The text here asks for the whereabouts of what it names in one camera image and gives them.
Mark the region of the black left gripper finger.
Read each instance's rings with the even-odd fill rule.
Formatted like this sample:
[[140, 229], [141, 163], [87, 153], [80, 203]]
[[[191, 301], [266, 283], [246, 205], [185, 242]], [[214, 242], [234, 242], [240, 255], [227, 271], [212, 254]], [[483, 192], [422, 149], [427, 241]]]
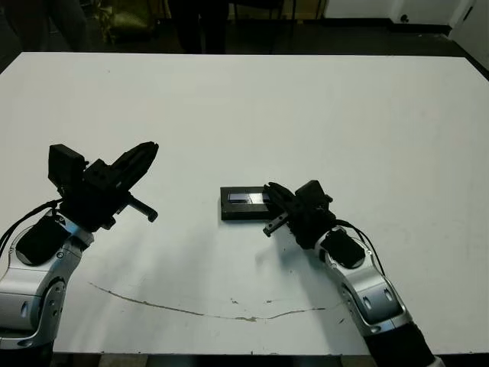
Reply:
[[159, 145], [144, 142], [126, 151], [116, 160], [116, 188], [129, 191], [149, 170]]
[[140, 180], [153, 163], [153, 142], [147, 141], [126, 151], [111, 166], [120, 180]]

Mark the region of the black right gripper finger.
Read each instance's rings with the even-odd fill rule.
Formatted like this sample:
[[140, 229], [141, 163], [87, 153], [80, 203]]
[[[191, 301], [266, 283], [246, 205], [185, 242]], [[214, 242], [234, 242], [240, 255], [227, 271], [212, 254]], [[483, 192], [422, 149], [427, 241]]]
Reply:
[[269, 182], [266, 185], [266, 193], [270, 203], [281, 209], [295, 209], [297, 205], [295, 195], [286, 187], [278, 183]]
[[274, 219], [274, 218], [278, 217], [279, 215], [281, 215], [282, 213], [287, 212], [287, 209], [281, 209], [281, 208], [275, 206], [274, 204], [271, 204], [270, 200], [266, 203], [266, 207], [267, 207], [267, 210], [270, 214], [271, 219]]

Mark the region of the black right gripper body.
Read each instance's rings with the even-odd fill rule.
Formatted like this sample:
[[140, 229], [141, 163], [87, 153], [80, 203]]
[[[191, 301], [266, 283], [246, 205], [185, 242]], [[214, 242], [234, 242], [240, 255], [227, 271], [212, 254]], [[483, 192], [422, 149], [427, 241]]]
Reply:
[[287, 209], [272, 219], [263, 229], [267, 237], [283, 225], [287, 225], [301, 248], [314, 248], [320, 237], [336, 224], [336, 216], [329, 210], [332, 198], [297, 201], [295, 209]]

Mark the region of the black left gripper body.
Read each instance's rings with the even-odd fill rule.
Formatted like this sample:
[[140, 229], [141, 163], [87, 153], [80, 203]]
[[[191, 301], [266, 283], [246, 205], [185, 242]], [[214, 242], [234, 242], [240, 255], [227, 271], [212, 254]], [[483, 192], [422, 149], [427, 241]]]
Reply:
[[126, 206], [153, 222], [158, 216], [157, 211], [132, 196], [131, 189], [118, 190], [111, 166], [101, 159], [92, 163], [83, 172], [82, 180], [65, 194], [60, 213], [87, 231], [110, 229], [115, 224], [114, 215]]

